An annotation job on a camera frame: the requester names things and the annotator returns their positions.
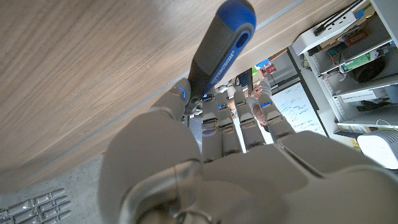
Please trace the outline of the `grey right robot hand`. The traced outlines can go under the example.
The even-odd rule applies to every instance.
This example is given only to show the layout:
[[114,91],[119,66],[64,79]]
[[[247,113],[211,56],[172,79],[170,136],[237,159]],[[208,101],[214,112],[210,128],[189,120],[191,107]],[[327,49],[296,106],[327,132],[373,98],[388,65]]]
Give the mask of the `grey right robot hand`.
[[64,193],[61,188],[2,208],[1,224],[59,223],[71,214],[72,202]]

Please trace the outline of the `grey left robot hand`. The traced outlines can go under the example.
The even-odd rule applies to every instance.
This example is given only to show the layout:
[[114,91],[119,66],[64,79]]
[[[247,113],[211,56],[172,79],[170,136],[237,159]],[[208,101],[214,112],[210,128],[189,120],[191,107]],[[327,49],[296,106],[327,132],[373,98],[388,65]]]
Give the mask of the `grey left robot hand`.
[[181,120],[186,78],[111,141],[99,180],[105,223],[396,223],[397,176],[311,131],[296,133],[269,97],[264,142],[246,99],[241,150],[226,105],[214,104],[199,146]]

